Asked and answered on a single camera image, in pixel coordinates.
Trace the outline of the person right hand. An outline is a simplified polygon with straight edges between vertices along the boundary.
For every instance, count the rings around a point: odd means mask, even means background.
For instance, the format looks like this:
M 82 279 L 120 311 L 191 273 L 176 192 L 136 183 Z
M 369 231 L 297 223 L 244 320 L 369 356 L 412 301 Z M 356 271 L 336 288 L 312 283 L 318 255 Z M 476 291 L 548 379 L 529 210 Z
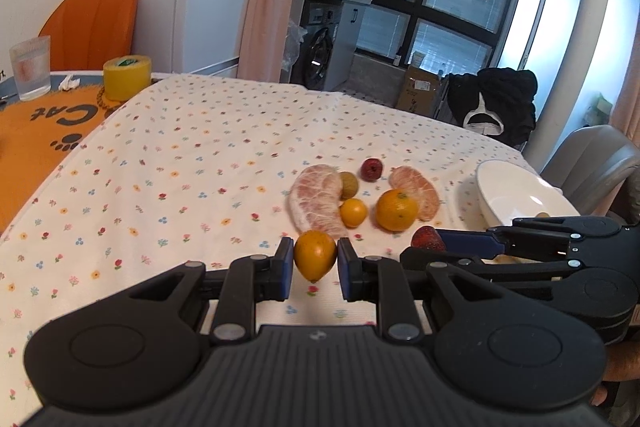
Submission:
M 640 378 L 640 343 L 623 341 L 606 347 L 604 381 L 638 381 Z

